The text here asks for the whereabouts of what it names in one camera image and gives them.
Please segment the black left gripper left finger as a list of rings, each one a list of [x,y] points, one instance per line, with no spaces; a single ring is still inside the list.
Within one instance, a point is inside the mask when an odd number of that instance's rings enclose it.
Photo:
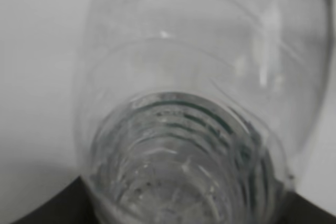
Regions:
[[[75,179],[59,194],[14,224],[97,224],[83,181]]]

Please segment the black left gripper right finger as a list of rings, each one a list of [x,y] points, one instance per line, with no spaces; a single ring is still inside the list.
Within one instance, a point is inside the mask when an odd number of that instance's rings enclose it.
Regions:
[[[286,198],[282,223],[285,224],[335,224],[335,216],[314,205],[296,193]]]

